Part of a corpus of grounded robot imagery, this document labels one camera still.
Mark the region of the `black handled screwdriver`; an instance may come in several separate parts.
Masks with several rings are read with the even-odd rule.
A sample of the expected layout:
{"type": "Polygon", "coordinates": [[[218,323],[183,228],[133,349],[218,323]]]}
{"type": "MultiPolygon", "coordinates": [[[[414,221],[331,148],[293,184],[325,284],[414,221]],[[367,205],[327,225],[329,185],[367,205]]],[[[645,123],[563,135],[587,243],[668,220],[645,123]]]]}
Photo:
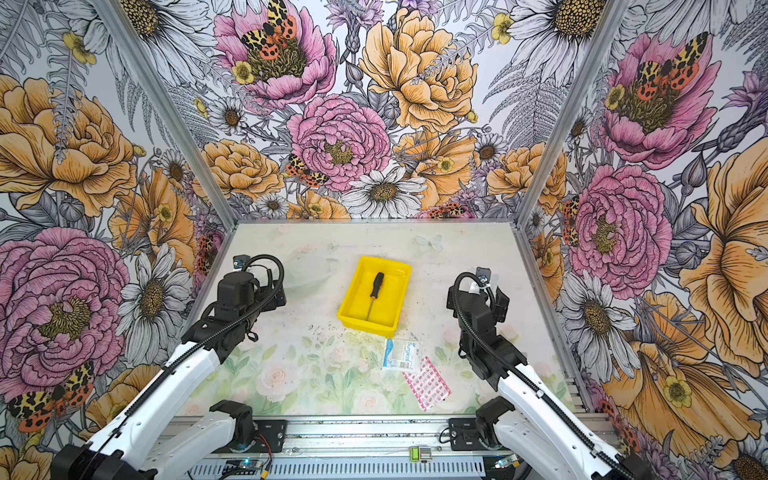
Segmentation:
{"type": "Polygon", "coordinates": [[[370,293],[370,303],[369,303],[369,307],[368,307],[368,310],[367,310],[367,313],[366,313],[366,317],[365,317],[366,321],[370,320],[374,303],[378,299],[381,287],[383,285],[384,277],[385,277],[385,275],[384,275],[383,272],[378,272],[375,275],[375,277],[374,277],[374,280],[372,282],[372,289],[371,289],[371,293],[370,293]]]}

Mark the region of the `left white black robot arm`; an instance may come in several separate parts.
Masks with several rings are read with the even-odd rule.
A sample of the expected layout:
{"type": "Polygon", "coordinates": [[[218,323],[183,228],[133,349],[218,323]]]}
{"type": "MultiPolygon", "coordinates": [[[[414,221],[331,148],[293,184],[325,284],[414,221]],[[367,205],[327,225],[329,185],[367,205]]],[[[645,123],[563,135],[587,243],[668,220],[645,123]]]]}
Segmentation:
{"type": "Polygon", "coordinates": [[[54,479],[176,479],[221,448],[245,451],[256,441],[251,407],[215,403],[191,427],[166,442],[159,437],[189,396],[244,340],[256,341],[258,316],[286,303],[285,269],[270,254],[248,258],[227,273],[217,298],[183,335],[181,344],[149,383],[82,446],[67,445],[53,458],[54,479]]]}

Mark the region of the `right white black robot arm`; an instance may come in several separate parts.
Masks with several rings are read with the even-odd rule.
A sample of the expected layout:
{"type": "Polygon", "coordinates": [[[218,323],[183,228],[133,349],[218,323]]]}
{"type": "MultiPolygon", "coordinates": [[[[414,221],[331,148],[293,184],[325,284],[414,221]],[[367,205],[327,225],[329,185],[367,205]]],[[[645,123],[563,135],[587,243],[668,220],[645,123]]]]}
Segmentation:
{"type": "Polygon", "coordinates": [[[496,396],[476,411],[481,443],[519,456],[544,479],[651,479],[650,464],[625,456],[552,394],[524,354],[497,332],[509,297],[462,272],[447,294],[458,320],[458,353],[496,396]]]}

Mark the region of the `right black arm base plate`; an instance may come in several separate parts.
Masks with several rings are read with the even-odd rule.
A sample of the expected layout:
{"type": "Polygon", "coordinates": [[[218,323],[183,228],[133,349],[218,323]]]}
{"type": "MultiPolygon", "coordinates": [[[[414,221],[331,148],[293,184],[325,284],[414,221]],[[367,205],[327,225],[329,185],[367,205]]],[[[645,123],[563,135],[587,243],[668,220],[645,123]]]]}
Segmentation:
{"type": "Polygon", "coordinates": [[[506,451],[507,447],[498,444],[489,439],[482,433],[477,425],[476,419],[472,418],[449,418],[448,419],[449,445],[452,451],[506,451]]]}

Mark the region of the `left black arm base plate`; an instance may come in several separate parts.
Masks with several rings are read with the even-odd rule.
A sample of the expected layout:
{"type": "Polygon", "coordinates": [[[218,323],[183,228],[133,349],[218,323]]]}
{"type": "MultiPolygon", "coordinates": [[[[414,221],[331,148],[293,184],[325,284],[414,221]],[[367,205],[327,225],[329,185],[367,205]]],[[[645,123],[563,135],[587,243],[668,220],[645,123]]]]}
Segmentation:
{"type": "Polygon", "coordinates": [[[254,421],[256,434],[248,444],[231,443],[215,450],[217,454],[282,453],[287,438],[288,421],[283,419],[254,421]]]}

